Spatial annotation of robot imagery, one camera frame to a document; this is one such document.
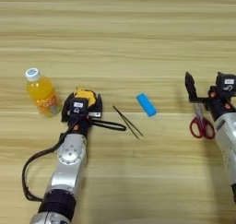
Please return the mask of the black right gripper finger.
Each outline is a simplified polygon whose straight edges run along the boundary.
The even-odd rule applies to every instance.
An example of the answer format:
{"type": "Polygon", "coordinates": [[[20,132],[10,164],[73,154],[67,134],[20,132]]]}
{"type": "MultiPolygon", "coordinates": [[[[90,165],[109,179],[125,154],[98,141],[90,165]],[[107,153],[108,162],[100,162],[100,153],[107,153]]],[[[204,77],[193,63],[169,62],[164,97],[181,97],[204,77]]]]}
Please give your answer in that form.
{"type": "Polygon", "coordinates": [[[195,89],[195,81],[193,76],[189,73],[185,73],[185,87],[188,92],[188,97],[190,102],[196,102],[197,94],[195,89]]]}

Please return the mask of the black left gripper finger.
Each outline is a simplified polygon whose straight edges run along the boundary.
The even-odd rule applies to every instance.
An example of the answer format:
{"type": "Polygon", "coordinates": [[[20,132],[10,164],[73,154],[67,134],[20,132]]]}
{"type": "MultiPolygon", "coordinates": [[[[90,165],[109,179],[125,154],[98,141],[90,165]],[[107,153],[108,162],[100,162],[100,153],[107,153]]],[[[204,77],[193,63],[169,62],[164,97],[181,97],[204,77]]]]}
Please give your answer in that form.
{"type": "Polygon", "coordinates": [[[93,111],[94,112],[98,112],[98,113],[102,113],[102,99],[101,99],[101,95],[97,96],[96,103],[94,105],[93,111]]]}
{"type": "Polygon", "coordinates": [[[71,106],[72,106],[72,102],[74,99],[74,94],[71,93],[65,100],[65,103],[63,105],[63,109],[62,109],[62,118],[61,118],[61,122],[62,123],[69,123],[71,121],[70,119],[70,114],[71,114],[71,106]]]}

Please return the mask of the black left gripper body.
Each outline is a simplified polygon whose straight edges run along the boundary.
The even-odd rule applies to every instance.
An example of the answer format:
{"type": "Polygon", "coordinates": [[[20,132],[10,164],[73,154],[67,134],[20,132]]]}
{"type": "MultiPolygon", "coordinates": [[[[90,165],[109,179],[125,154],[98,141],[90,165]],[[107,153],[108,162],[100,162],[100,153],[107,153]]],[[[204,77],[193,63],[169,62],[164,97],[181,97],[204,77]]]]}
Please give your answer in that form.
{"type": "Polygon", "coordinates": [[[100,112],[88,112],[87,114],[76,113],[69,116],[68,126],[70,134],[79,134],[88,137],[92,121],[101,118],[100,112]]]}

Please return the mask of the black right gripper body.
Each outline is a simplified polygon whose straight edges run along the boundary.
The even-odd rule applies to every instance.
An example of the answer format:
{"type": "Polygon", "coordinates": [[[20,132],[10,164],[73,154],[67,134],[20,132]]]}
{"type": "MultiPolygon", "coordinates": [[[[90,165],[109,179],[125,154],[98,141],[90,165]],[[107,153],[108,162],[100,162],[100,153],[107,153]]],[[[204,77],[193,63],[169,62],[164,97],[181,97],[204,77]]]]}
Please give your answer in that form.
{"type": "Polygon", "coordinates": [[[236,108],[231,103],[235,94],[220,91],[216,86],[211,86],[207,97],[198,97],[196,89],[189,92],[189,101],[192,103],[202,103],[210,112],[212,119],[216,121],[221,115],[236,112],[236,108]]]}

